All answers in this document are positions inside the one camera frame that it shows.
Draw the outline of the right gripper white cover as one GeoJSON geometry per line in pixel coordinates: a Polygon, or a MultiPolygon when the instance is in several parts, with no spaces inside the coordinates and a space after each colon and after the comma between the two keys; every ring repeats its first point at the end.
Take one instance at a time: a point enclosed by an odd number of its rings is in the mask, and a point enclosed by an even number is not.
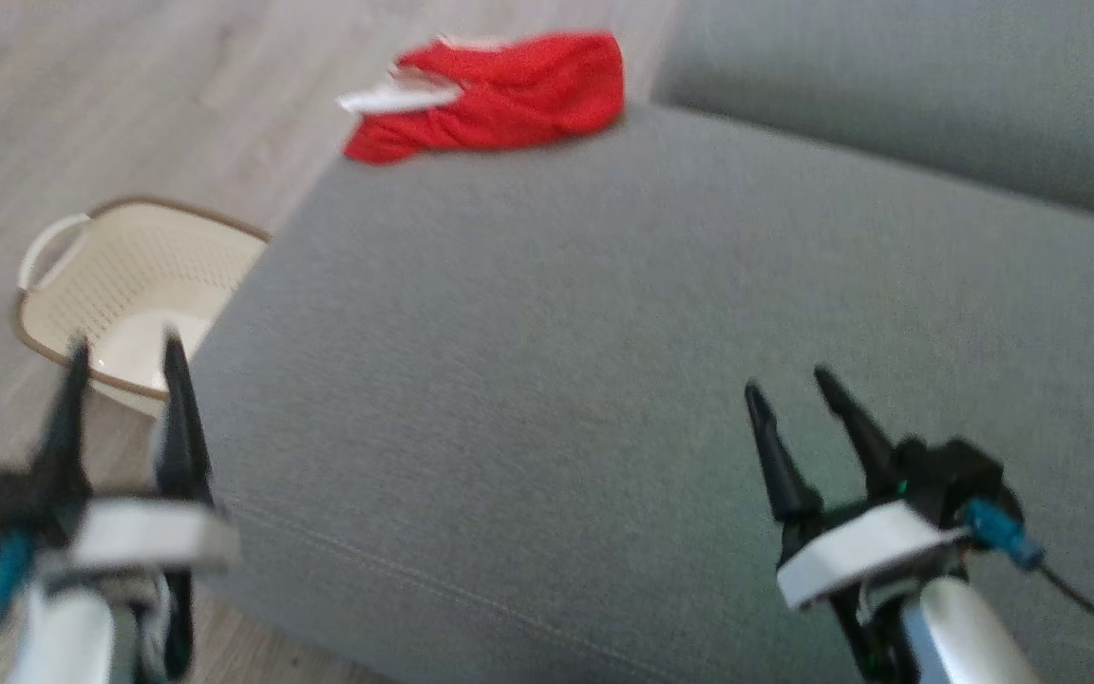
{"type": "MultiPolygon", "coordinates": [[[[815,367],[815,380],[854,447],[869,497],[898,492],[900,473],[891,438],[833,370],[815,367]]],[[[821,494],[799,472],[763,389],[748,382],[744,399],[773,521],[816,519],[823,511],[821,494]]],[[[870,594],[901,580],[923,584],[926,564],[954,550],[967,536],[967,528],[938,528],[908,503],[882,503],[805,541],[777,568],[776,582],[790,610],[821,603],[833,610],[865,684],[919,684],[920,668],[900,624],[903,598],[876,603],[870,594]]]]}

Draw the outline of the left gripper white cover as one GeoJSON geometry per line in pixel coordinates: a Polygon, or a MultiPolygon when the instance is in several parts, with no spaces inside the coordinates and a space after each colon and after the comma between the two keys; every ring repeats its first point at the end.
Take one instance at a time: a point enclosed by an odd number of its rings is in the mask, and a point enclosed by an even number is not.
{"type": "MultiPolygon", "coordinates": [[[[77,520],[92,495],[83,463],[88,339],[73,338],[69,351],[34,459],[42,511],[53,520],[77,520]]],[[[66,549],[66,587],[88,588],[133,618],[136,684],[178,684],[190,673],[193,576],[224,572],[240,555],[237,529],[213,507],[212,468],[178,331],[165,333],[163,376],[168,399],[155,477],[158,492],[178,500],[89,503],[66,549]]]]}

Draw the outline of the red jersey white sleeves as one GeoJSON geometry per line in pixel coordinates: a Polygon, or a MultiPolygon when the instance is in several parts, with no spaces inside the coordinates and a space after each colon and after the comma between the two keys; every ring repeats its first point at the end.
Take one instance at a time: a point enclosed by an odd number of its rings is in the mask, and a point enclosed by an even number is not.
{"type": "Polygon", "coordinates": [[[439,36],[396,56],[377,85],[338,103],[357,121],[344,156],[365,164],[565,142],[619,120],[624,53],[606,30],[512,42],[439,36]]]}

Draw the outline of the cream plastic laundry basket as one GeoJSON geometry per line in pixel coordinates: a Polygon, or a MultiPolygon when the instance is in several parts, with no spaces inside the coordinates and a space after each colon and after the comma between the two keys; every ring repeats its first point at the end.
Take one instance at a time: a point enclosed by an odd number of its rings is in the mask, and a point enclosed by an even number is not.
{"type": "Polygon", "coordinates": [[[91,386],[158,417],[168,399],[164,338],[196,353],[270,235],[237,219],[162,198],[114,199],[51,222],[19,263],[12,327],[58,364],[90,347],[91,386]]]}

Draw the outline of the grey sofa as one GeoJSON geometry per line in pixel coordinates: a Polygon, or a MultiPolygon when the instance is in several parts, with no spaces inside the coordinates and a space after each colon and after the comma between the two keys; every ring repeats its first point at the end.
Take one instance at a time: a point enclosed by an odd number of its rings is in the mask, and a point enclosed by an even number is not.
{"type": "Polygon", "coordinates": [[[686,111],[338,159],[195,353],[218,598],[405,684],[842,684],[743,398],[863,492],[813,368],[1000,460],[1094,598],[1094,216],[686,111]]]}

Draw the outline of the grey sofa back cushion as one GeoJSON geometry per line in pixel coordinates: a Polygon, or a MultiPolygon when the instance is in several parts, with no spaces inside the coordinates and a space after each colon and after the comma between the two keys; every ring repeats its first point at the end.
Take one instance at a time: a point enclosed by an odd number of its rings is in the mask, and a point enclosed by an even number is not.
{"type": "Polygon", "coordinates": [[[1094,0],[683,0],[652,97],[1094,212],[1094,0]]]}

